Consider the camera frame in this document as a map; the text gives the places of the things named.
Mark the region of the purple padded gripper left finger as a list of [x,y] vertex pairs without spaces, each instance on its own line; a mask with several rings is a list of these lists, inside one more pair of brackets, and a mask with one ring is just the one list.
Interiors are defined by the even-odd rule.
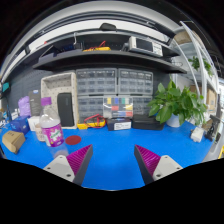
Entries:
[[81,186],[92,155],[93,146],[88,145],[68,156],[58,155],[44,170]]

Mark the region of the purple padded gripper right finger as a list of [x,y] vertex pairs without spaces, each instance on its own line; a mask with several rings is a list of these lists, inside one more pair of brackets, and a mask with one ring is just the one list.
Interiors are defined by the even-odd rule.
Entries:
[[150,184],[182,169],[168,155],[159,156],[139,145],[134,146],[134,155],[145,184]]

